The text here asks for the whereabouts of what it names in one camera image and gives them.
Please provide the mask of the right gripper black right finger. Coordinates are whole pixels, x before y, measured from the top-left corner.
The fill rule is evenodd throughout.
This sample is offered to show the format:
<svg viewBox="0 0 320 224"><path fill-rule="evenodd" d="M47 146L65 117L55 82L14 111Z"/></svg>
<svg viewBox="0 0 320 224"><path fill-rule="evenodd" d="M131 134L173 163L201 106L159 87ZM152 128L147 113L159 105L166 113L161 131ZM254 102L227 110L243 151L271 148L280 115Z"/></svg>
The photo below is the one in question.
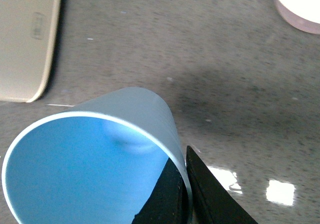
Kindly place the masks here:
<svg viewBox="0 0 320 224"><path fill-rule="evenodd" d="M200 224L257 223L231 197L191 146L186 148L186 169L193 194L193 206Z"/></svg>

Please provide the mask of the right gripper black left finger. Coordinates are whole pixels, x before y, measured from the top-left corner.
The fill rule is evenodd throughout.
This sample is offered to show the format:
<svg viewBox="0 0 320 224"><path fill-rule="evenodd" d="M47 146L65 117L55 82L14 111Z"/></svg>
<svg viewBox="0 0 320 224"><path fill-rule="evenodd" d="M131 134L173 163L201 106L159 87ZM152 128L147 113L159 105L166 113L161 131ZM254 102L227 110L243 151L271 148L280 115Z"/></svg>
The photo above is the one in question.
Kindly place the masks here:
<svg viewBox="0 0 320 224"><path fill-rule="evenodd" d="M186 224L187 220L187 190L177 167L168 159L150 197L132 223Z"/></svg>

